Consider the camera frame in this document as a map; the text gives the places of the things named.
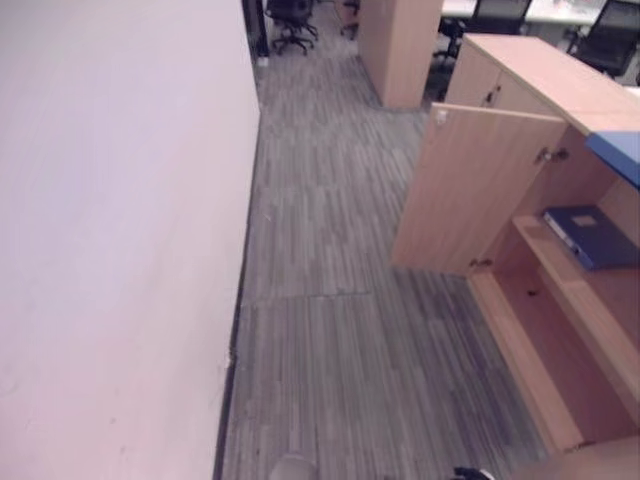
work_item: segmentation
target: cabinet shelf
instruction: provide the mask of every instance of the cabinet shelf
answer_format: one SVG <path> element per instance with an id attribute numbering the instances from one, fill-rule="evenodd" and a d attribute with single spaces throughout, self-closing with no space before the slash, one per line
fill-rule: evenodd
<path id="1" fill-rule="evenodd" d="M 538 218 L 516 217 L 513 225 L 539 261 L 546 287 L 637 424 L 640 271 L 586 271 Z"/>
<path id="2" fill-rule="evenodd" d="M 549 450 L 637 431 L 540 271 L 476 273 L 469 283 Z"/>

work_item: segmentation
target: wooden pillar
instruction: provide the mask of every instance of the wooden pillar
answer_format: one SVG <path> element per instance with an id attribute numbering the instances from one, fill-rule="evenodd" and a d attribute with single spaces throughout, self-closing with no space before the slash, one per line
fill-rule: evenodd
<path id="1" fill-rule="evenodd" d="M 443 0 L 363 0 L 358 49 L 380 102 L 420 106 Z"/>

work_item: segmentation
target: white wall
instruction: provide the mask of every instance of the white wall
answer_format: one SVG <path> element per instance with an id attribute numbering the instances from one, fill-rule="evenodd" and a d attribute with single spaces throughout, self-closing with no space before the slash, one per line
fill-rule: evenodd
<path id="1" fill-rule="evenodd" d="M 240 0 L 0 2 L 2 480 L 210 478 L 258 117 Z"/>

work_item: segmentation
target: blue binder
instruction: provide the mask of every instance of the blue binder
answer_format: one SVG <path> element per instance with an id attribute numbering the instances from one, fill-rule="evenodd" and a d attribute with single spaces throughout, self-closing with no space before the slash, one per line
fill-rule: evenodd
<path id="1" fill-rule="evenodd" d="M 640 265 L 638 247 L 596 206 L 548 208 L 543 218 L 587 270 Z"/>

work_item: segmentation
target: white desk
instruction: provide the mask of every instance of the white desk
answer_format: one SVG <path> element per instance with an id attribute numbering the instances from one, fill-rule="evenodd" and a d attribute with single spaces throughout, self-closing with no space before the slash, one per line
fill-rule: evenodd
<path id="1" fill-rule="evenodd" d="M 593 0 L 593 7 L 574 6 L 566 0 L 533 0 L 526 21 L 531 23 L 560 23 L 591 26 L 598 18 L 603 2 Z M 444 0 L 443 17 L 471 18 L 476 0 Z"/>
<path id="2" fill-rule="evenodd" d="M 626 87 L 627 91 L 635 95 L 640 102 L 640 87 Z"/>
<path id="3" fill-rule="evenodd" d="M 525 20 L 530 24 L 528 35 L 540 37 L 557 46 L 567 25 L 591 26 L 595 23 L 604 0 L 591 0 L 593 6 L 572 5 L 567 0 L 533 0 Z M 444 0 L 443 17 L 471 18 L 476 0 Z"/>

